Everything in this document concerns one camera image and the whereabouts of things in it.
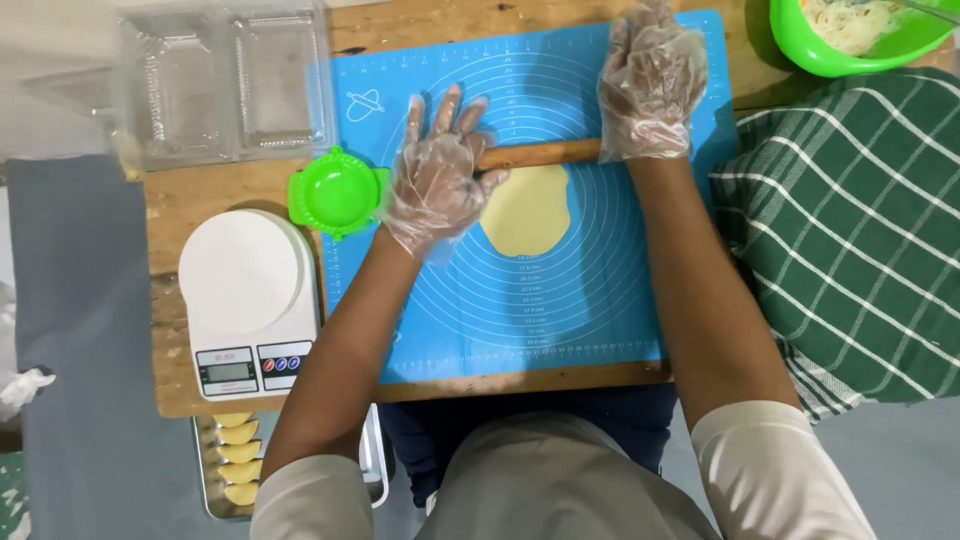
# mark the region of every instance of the navy pants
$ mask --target navy pants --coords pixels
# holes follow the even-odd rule
[[[669,382],[381,404],[377,409],[410,477],[414,505],[423,508],[467,435],[491,420],[525,412],[552,410],[589,420],[637,465],[658,474],[676,402],[677,388]]]

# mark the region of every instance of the dough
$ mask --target dough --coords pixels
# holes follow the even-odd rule
[[[246,463],[260,452],[260,441],[250,441],[244,444],[225,444],[217,447],[217,452],[230,463]]]
[[[237,506],[250,506],[256,500],[257,482],[232,483],[224,488],[224,495]]]
[[[234,412],[232,414],[214,414],[213,419],[224,428],[236,428],[250,420],[252,412]]]
[[[221,465],[217,472],[230,483],[247,483],[260,474],[262,465],[263,459],[255,459],[247,463],[228,463]]]
[[[507,256],[542,255],[570,227],[562,165],[514,169],[493,191],[480,227],[493,248]]]
[[[243,444],[253,439],[259,425],[259,420],[253,420],[236,428],[217,428],[217,436],[224,444]]]

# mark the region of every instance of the rolling pin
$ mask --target rolling pin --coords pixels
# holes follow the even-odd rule
[[[516,169],[540,165],[556,165],[573,161],[596,161],[600,156],[600,139],[564,140],[517,146],[496,146],[480,156],[477,170]]]

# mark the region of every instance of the blue silicone baking mat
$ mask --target blue silicone baking mat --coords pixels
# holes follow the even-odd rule
[[[723,25],[683,12],[707,37],[707,95],[691,121],[698,186],[736,152]],[[371,166],[391,166],[411,94],[452,83],[484,95],[487,129],[503,145],[600,136],[597,74],[609,24],[593,24],[339,58],[332,71],[340,139]],[[622,164],[566,165],[570,223],[538,256],[508,257],[472,227],[446,268],[425,265],[394,334],[381,382],[650,360],[665,356],[650,289],[636,193]],[[370,247],[373,226],[324,235],[334,309]]]

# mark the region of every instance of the beige shirt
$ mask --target beige shirt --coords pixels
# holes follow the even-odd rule
[[[717,523],[731,540],[876,538],[804,415],[775,402],[712,411],[691,439]],[[356,463],[315,455],[260,487],[251,538],[373,538]],[[603,431],[561,414],[472,433],[450,462],[419,539],[719,539],[680,489]]]

